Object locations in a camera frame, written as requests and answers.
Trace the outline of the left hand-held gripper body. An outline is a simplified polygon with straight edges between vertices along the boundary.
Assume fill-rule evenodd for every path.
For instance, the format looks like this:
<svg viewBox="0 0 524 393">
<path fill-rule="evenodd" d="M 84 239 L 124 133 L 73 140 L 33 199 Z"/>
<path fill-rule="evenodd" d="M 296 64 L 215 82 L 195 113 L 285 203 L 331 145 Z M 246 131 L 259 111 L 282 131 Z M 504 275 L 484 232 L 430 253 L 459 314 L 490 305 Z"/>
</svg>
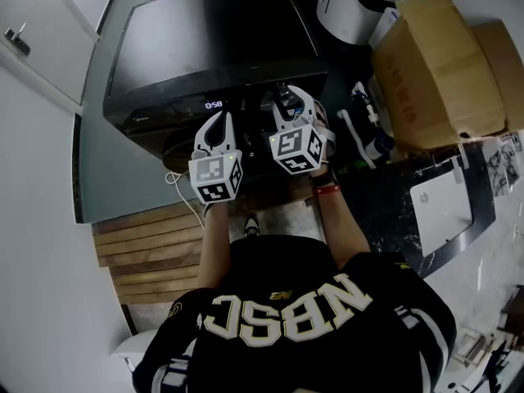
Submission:
<svg viewBox="0 0 524 393">
<path fill-rule="evenodd" d="M 232 201 L 243 177 L 242 152 L 195 148 L 188 162 L 191 186 L 203 205 Z"/>
</svg>

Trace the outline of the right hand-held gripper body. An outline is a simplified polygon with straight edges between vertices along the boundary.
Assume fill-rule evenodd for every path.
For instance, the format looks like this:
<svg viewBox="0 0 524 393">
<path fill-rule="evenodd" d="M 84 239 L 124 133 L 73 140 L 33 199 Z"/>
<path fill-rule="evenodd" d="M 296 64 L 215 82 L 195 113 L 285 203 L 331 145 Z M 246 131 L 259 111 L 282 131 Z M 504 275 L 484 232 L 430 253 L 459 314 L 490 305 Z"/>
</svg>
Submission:
<svg viewBox="0 0 524 393">
<path fill-rule="evenodd" d="M 273 159 L 289 174 L 313 173 L 327 164 L 326 138 L 316 124 L 292 124 L 269 136 Z"/>
</svg>

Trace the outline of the person's right hand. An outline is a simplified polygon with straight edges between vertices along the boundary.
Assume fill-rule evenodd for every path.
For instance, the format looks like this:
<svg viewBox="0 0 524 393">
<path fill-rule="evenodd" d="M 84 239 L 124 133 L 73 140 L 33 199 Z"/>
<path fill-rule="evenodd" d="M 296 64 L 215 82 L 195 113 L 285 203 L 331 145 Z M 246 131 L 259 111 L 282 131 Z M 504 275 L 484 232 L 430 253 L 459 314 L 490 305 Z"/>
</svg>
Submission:
<svg viewBox="0 0 524 393">
<path fill-rule="evenodd" d="M 328 160 L 336 151 L 336 135 L 330 130 L 328 117 L 322 104 L 314 99 L 314 108 L 316 114 L 317 131 L 326 138 L 325 157 Z"/>
</svg>

